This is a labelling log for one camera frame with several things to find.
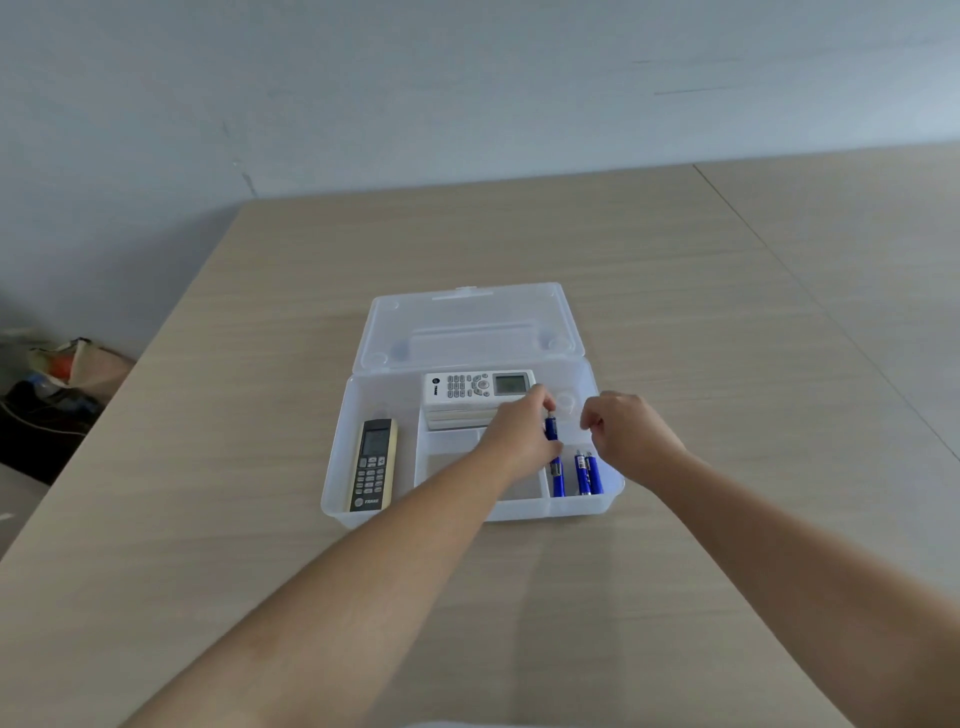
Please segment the clear plastic storage box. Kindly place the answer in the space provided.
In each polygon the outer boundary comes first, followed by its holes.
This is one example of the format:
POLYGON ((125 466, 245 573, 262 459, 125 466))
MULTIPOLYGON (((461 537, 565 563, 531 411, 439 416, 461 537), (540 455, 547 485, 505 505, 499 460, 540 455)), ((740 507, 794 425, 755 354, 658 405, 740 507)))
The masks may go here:
POLYGON ((373 513, 350 513, 358 439, 368 420, 398 423, 392 502, 404 497, 480 441, 484 428, 430 431, 422 411, 429 373, 531 370, 557 403, 555 412, 566 496, 550 495, 548 467, 517 481, 487 517, 490 522, 602 514, 623 491, 624 477, 597 457, 580 428, 587 398, 599 393, 567 297, 555 282, 467 287, 378 297, 372 303, 341 412, 320 508, 345 528, 373 513), (580 495, 574 456, 597 459, 603 494, 580 495))

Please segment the person's right forearm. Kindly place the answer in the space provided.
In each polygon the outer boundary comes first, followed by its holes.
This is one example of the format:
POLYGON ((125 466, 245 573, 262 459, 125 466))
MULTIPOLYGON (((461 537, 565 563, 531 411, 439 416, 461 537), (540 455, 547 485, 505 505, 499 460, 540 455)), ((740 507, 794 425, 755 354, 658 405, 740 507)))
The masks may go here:
POLYGON ((636 477, 858 728, 960 728, 960 605, 689 452, 636 477))

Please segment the person's left forearm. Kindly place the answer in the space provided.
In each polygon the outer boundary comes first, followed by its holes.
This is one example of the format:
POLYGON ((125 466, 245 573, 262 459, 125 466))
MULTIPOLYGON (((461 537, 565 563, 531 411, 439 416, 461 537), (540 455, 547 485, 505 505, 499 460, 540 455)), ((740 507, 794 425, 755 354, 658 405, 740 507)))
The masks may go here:
POLYGON ((359 724, 518 477, 477 447, 306 564, 121 728, 359 724))

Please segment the beige tote bag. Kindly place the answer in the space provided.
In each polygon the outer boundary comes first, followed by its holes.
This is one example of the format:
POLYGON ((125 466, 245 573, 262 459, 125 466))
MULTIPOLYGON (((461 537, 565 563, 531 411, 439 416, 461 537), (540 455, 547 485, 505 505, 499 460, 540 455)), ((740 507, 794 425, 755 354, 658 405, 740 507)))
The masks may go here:
POLYGON ((76 392, 107 406, 137 365, 137 361, 88 338, 27 351, 30 370, 58 390, 76 392))

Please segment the black bag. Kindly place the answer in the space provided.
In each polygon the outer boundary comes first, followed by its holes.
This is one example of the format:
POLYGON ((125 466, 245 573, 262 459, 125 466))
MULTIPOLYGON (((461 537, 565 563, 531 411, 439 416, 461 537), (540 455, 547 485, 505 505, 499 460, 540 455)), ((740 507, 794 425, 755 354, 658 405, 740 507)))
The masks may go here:
POLYGON ((51 487, 105 407, 66 390, 42 396, 22 379, 0 394, 0 464, 51 487))

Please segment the white remote control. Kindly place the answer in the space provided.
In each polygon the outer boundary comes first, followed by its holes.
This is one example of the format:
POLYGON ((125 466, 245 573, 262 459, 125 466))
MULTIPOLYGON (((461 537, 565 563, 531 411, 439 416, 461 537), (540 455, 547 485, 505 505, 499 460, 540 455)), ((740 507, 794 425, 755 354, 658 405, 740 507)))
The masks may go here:
POLYGON ((498 408, 526 396, 532 370, 429 372, 423 376, 421 411, 429 431, 486 428, 498 408))

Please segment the beige and black remote control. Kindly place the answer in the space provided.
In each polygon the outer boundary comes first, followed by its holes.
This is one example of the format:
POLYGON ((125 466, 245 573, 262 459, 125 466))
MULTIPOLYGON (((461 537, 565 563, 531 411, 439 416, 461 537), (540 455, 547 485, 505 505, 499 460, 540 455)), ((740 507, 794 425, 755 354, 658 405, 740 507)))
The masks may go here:
POLYGON ((381 512, 393 501, 400 428, 393 418, 369 419, 358 439, 349 513, 381 512))

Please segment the person's right hand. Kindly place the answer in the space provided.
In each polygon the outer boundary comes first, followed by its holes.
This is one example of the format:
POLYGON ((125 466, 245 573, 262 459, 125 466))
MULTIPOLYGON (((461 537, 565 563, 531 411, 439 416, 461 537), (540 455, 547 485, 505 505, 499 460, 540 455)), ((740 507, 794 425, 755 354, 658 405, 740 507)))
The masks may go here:
POLYGON ((657 410, 642 396, 604 391, 605 447, 597 450, 627 480, 649 490, 690 460, 690 453, 657 410))

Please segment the person's left hand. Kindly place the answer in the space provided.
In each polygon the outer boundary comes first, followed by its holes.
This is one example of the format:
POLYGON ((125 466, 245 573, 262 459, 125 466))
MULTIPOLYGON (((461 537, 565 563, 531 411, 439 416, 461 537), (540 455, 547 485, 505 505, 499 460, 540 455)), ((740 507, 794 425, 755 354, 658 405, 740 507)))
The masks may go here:
POLYGON ((521 398, 499 406, 475 452, 479 473, 488 478, 498 499, 548 466, 562 449, 561 442, 546 440, 544 420, 524 415, 521 398))

